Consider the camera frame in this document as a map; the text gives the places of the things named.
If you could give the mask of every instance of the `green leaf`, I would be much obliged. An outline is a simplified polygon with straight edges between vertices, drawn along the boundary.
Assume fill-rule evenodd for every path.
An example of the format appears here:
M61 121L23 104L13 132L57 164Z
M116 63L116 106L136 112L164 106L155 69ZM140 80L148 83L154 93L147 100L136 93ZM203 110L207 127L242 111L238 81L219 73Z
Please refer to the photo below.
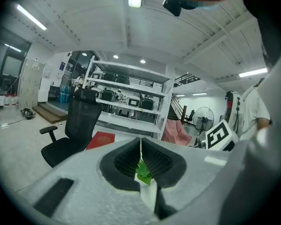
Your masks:
M136 169L136 173L143 177L147 177L150 174L150 171L145 165L145 163L143 161L140 161L138 163L138 168Z
M150 186L151 180L152 180L151 176L143 177L143 176L138 174L137 178Z

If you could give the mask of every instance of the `wooden platform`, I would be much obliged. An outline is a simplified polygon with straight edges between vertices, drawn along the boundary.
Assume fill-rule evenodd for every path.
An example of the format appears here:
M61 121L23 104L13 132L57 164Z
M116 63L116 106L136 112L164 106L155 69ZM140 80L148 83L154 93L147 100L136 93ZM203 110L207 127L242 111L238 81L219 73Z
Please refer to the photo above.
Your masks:
M37 107L33 107L33 110L51 124L67 120L67 114L54 109L48 104L39 104Z

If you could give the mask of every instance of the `blue barrel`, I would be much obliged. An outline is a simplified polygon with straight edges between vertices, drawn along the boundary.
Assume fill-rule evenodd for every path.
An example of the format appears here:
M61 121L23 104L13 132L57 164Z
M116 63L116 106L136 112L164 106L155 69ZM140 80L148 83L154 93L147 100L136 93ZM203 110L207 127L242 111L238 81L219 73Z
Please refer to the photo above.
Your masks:
M59 90L59 102L68 103L70 100L70 86L61 85Z

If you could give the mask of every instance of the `chair headrest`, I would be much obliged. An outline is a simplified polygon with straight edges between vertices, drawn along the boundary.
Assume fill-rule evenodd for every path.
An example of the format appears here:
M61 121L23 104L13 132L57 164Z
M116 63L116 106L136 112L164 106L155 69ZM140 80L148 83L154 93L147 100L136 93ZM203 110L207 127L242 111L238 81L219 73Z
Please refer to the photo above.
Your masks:
M79 88L74 93L74 99L85 103L96 104L96 93L89 89Z

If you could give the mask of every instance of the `pink jacket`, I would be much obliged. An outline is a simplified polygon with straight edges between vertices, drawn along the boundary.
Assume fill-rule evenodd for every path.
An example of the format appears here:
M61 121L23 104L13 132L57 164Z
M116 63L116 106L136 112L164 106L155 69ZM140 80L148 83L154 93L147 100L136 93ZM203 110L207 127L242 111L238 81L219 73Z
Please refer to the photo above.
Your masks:
M180 120L167 119L162 141L187 146L191 140L192 137L185 132Z

